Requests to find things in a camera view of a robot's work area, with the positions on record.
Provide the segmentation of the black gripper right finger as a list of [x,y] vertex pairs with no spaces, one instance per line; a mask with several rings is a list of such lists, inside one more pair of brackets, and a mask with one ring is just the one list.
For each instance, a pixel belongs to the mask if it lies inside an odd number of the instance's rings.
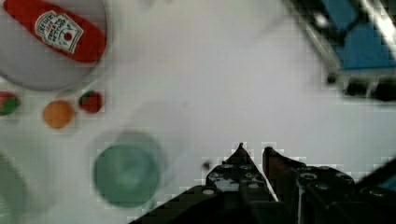
[[327,206],[353,192],[350,175],[329,166],[309,166],[281,155],[272,147],[262,153],[263,171],[276,197],[296,224],[330,224]]

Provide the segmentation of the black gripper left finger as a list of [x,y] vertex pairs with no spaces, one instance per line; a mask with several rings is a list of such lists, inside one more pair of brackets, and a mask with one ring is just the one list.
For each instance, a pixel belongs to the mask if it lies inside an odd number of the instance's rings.
[[248,189],[257,187],[263,190],[268,201],[278,201],[266,176],[256,166],[244,143],[239,143],[228,159],[206,175],[205,184],[227,193],[240,192],[243,186]]

